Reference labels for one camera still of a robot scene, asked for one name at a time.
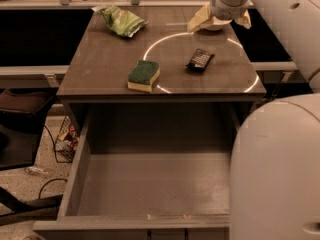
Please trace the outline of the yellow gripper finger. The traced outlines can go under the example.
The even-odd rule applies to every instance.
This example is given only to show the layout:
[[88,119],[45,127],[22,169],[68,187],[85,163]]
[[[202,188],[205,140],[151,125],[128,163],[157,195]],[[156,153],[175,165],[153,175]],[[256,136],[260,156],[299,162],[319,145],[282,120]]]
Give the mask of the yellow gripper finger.
[[251,28],[251,17],[250,17],[250,14],[249,14],[248,10],[246,10],[246,12],[243,15],[243,26],[246,29],[250,29]]
[[211,11],[208,4],[203,5],[193,16],[193,18],[187,24],[187,30],[189,32],[196,32],[201,26],[204,26],[211,22]]

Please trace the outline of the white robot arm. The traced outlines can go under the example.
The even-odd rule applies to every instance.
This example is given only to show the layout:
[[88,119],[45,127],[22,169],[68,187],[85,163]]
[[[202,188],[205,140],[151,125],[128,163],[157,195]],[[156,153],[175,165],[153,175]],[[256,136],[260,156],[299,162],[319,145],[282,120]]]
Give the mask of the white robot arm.
[[253,5],[312,91],[276,99],[239,128],[229,240],[320,240],[320,0],[211,0],[220,20]]

